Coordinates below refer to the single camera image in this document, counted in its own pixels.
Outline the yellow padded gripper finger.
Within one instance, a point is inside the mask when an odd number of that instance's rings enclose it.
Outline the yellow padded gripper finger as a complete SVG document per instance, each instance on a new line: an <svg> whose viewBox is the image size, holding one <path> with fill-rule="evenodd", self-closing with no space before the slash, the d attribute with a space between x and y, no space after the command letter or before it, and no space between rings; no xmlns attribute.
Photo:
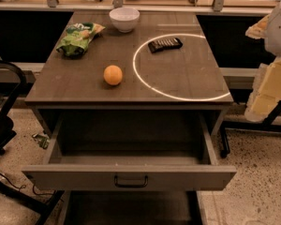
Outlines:
<svg viewBox="0 0 281 225"><path fill-rule="evenodd" d="M244 117L251 122L261 122L281 100L281 57L275 58L269 66L259 66L252 88Z"/></svg>

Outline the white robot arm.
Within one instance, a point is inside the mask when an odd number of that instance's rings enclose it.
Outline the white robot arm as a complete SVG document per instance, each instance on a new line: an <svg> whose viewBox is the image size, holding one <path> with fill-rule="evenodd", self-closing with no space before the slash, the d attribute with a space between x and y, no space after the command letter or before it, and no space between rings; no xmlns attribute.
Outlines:
<svg viewBox="0 0 281 225"><path fill-rule="evenodd" d="M271 14L250 26L245 34L250 38L263 38L265 50L275 56L270 65L259 65L244 112L247 120L261 122L281 101L281 1Z"/></svg>

